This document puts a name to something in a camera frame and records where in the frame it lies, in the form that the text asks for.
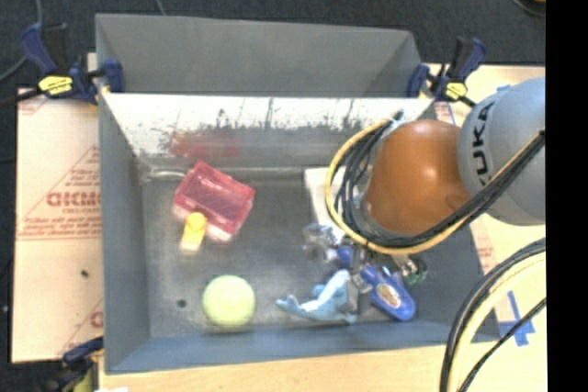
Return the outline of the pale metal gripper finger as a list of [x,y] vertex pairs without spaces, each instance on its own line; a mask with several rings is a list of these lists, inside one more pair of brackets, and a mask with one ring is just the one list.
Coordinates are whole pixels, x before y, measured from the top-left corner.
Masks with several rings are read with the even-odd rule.
[[318,244],[305,244],[304,253],[308,260],[318,260],[323,263],[335,263],[339,260],[336,248]]
[[329,224],[311,223],[303,230],[303,237],[307,244],[337,244],[334,229]]

